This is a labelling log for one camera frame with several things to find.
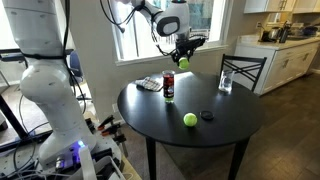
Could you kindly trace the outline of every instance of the blue light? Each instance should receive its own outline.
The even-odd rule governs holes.
[[[79,145],[80,147],[84,147],[84,146],[85,146],[84,143],[83,143],[81,140],[78,141],[78,145]]]

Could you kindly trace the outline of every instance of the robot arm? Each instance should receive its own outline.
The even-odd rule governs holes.
[[[172,60],[177,63],[181,69],[187,69],[189,59],[194,51],[202,46],[206,38],[189,39],[190,34],[190,15],[188,3],[185,0],[172,0],[170,6],[162,11],[154,7],[145,0],[116,0],[124,4],[130,4],[135,7],[149,24],[154,27],[157,33],[162,36],[170,36],[176,34],[176,48],[171,53],[165,53],[157,44],[156,38],[153,38],[157,48],[163,55],[170,55]]]

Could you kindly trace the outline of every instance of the window frame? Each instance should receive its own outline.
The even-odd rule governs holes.
[[[222,49],[226,49],[228,47],[228,45],[226,45],[226,39],[227,39],[228,30],[229,30],[232,5],[233,5],[233,0],[224,0],[224,10],[223,10],[221,30],[220,30],[220,40],[207,41],[203,46],[197,48],[197,50],[195,51],[195,54],[202,53],[202,52],[222,50]],[[115,1],[111,1],[111,6],[113,8],[116,8]],[[135,18],[133,17],[130,23],[133,23],[134,21],[135,21]],[[120,38],[121,32],[118,30],[118,28],[116,26],[112,25],[112,33],[114,36],[115,48],[116,48],[116,52],[117,52],[117,59],[115,60],[115,64],[117,66],[171,58],[170,56],[163,56],[161,54],[154,55],[152,57],[135,57],[135,58],[126,58],[126,59],[121,58],[121,53],[123,53],[123,50],[119,46],[119,44],[121,43],[121,38]]]

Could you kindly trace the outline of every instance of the white cabinet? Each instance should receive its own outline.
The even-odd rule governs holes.
[[[318,48],[319,42],[279,50],[271,49],[268,45],[259,47],[240,43],[236,47],[235,55],[268,58],[254,91],[261,95],[304,75]],[[249,88],[245,78],[237,80],[240,84]]]
[[[244,13],[291,12],[296,0],[247,0]]]
[[[320,12],[320,0],[297,0],[293,13]]]

